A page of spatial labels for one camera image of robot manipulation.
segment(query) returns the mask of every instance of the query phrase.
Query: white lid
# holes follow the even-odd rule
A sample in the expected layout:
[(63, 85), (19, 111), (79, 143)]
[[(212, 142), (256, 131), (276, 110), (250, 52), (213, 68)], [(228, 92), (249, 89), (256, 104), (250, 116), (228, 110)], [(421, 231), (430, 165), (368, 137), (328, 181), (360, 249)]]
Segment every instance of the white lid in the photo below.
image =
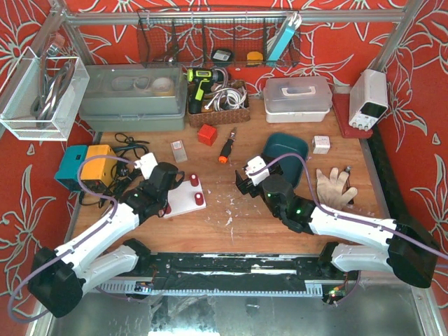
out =
[(264, 96), (270, 113), (327, 111), (333, 105), (330, 87), (322, 76), (268, 79)]

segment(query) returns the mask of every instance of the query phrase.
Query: power drill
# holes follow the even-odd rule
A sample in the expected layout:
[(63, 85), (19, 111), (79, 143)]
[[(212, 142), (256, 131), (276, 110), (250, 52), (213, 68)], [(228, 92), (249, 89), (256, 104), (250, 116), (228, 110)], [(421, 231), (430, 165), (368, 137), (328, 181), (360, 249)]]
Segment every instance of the power drill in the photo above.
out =
[(195, 89), (188, 100), (188, 112), (198, 114), (201, 113), (204, 93), (211, 92), (213, 84), (222, 82), (224, 75), (217, 70), (195, 68), (187, 71), (187, 79), (189, 83), (195, 84)]

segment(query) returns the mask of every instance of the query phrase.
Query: orange screwdriver handle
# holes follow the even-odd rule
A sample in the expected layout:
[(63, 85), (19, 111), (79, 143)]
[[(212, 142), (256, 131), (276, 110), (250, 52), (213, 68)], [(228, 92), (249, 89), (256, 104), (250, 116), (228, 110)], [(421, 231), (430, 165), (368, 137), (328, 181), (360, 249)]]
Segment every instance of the orange screwdriver handle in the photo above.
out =
[(232, 152), (233, 147), (233, 141), (234, 139), (228, 139), (225, 143), (223, 149), (221, 150), (221, 153), (219, 155), (218, 161), (221, 163), (227, 163), (229, 160), (230, 153)]

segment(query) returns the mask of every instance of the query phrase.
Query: work glove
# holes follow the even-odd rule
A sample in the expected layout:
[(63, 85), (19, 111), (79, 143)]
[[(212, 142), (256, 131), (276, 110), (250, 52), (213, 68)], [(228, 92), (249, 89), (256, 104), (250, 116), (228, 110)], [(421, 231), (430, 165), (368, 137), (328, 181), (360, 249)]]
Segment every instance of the work glove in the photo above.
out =
[(338, 168), (332, 168), (330, 178), (322, 174), (320, 169), (316, 170), (317, 176), (317, 197), (319, 202), (330, 208), (342, 210), (352, 198), (358, 194), (358, 189), (351, 187), (343, 193), (345, 183), (349, 178), (349, 173), (342, 171), (339, 174)]

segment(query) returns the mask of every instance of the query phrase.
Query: red knob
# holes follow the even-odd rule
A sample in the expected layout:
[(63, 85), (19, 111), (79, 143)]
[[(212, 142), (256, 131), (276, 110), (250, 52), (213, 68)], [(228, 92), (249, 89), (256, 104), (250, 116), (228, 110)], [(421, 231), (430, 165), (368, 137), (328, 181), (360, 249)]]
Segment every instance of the red knob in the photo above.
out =
[(190, 175), (190, 183), (193, 187), (197, 187), (199, 185), (199, 179), (196, 174)]
[(202, 192), (196, 192), (196, 194), (195, 194), (195, 202), (196, 202), (196, 205), (203, 205), (203, 203), (204, 203), (204, 196), (203, 196)]

